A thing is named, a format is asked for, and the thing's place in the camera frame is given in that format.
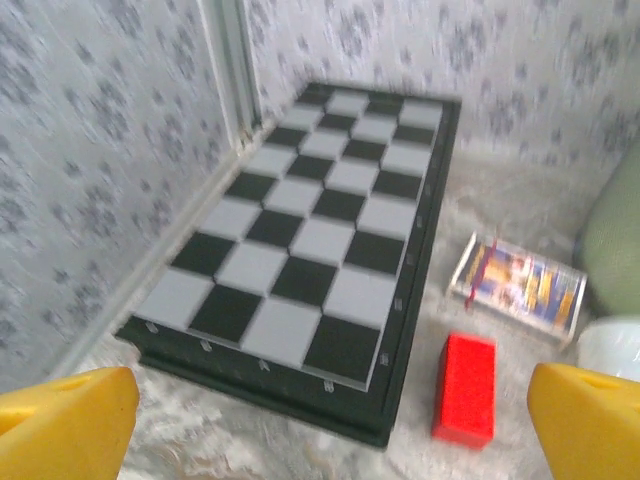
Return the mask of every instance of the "wallpaper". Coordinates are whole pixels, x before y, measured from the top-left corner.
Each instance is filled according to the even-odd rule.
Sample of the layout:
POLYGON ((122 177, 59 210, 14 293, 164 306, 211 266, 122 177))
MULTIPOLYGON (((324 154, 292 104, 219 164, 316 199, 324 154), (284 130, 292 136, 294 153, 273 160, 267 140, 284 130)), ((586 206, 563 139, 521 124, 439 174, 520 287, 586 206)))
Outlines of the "wallpaper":
POLYGON ((640 124, 640 2, 245 0, 263 114, 307 79, 463 101, 462 147, 610 164, 640 124))
POLYGON ((0 392, 77 338, 229 149, 194 1, 0 2, 0 392))

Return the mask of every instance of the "green object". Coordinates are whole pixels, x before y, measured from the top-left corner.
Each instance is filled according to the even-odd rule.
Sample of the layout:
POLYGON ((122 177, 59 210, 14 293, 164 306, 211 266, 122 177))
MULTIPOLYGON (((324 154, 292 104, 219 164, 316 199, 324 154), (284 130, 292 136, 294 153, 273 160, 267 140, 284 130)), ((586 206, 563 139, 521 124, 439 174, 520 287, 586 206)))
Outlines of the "green object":
POLYGON ((587 273, 599 315, 640 314, 640 141, 622 159, 579 235, 575 263, 587 273))

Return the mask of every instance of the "white square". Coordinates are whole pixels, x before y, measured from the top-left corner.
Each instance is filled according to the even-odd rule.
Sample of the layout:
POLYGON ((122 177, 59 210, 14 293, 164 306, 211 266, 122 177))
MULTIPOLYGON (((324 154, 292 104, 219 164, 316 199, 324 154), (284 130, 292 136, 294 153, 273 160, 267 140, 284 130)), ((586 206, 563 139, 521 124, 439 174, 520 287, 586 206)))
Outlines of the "white square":
POLYGON ((376 180, 378 171, 370 162, 345 157, 333 165, 326 183, 328 187, 336 190, 367 194, 376 180))
POLYGON ((240 341, 241 349, 264 360, 299 368, 319 321, 318 309, 268 298, 240 341))
POLYGON ((395 278, 343 267, 324 305, 324 312, 362 325, 381 328, 387 321, 396 289, 395 278))
POLYGON ((222 197, 198 230, 236 241, 245 236, 260 211, 260 207, 254 203, 222 197))
POLYGON ((400 124, 436 130, 442 117, 442 105, 407 101, 400 112, 400 124))
POLYGON ((263 145, 244 170, 279 178, 289 169, 296 156, 294 149, 263 145))
POLYGON ((271 190, 265 206, 271 210, 294 215, 306 215, 316 204, 322 186, 298 178, 285 178, 271 190))
POLYGON ((431 149, 426 145, 394 144, 392 142, 382 157, 382 168, 423 177, 427 172, 430 160, 431 149))
POLYGON ((374 194, 360 213, 358 229, 406 240, 415 214, 414 202, 374 194))
POLYGON ((369 96, 357 92, 336 92, 327 104, 327 112, 360 115, 369 105, 369 96))
POLYGON ((365 115, 355 124, 351 134, 354 138, 387 143, 393 137, 397 127, 398 123, 395 118, 388 118, 382 115, 365 115))
POLYGON ((273 286, 287 254, 275 247, 246 241, 229 254, 217 281, 227 287, 265 295, 273 286))
POLYGON ((346 133, 319 130, 307 137, 300 146, 300 152, 335 160, 342 154, 348 141, 346 133))
POLYGON ((321 107, 294 105, 286 112, 279 125, 297 130, 313 130, 323 115, 321 107))
POLYGON ((354 228, 338 221, 310 218, 296 236, 291 253, 307 260, 339 265, 351 243, 354 228))
POLYGON ((142 302, 135 315, 184 331, 213 288, 206 277, 169 268, 142 302))

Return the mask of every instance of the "chessboard frame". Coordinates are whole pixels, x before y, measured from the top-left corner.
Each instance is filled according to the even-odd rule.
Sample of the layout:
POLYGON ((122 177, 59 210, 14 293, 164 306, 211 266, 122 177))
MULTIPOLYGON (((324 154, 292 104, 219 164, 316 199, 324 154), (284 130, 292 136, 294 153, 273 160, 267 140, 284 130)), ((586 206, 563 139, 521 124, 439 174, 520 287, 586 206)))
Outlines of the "chessboard frame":
POLYGON ((400 403, 447 183, 461 102, 453 98, 372 90, 355 84, 318 82, 309 83, 297 100, 304 96, 331 95, 336 90, 365 93, 381 102, 412 99, 436 102, 442 106, 440 125, 418 201, 417 227, 413 228, 408 240, 405 262, 401 267, 394 296, 401 301, 400 304, 396 301, 392 307, 378 350, 385 352, 389 347, 397 345, 396 349, 392 349, 395 356, 390 361, 380 354, 368 391, 359 391, 321 379, 318 381, 317 378, 314 382, 310 380, 312 375, 308 372, 273 362, 260 360, 257 369, 255 366, 258 360, 247 353, 188 337, 162 325, 150 325, 142 319, 128 319, 116 336, 133 343, 139 349, 142 365, 367 445, 385 448, 400 403), (265 382, 260 372, 265 369, 271 373, 271 378, 277 378, 278 381, 265 382))

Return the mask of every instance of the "floor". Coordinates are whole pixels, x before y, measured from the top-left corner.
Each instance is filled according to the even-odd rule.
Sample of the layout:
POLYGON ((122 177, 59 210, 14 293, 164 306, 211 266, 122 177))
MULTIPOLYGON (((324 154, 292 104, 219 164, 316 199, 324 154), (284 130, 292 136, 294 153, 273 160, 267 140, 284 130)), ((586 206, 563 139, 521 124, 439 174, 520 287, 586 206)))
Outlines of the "floor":
MULTIPOLYGON (((398 419, 384 453, 143 368, 133 347, 106 334, 79 370, 128 365, 135 372, 141 407, 119 479, 550 480, 526 391, 536 363, 572 363, 573 350, 559 353, 486 312, 466 312, 444 289, 474 230, 492 233, 500 225, 507 240, 568 261, 605 180, 602 171, 454 154, 398 419), (451 329, 498 344, 496 436, 481 453, 428 435, 437 357, 451 329)), ((581 324, 587 318, 585 312, 581 324)))

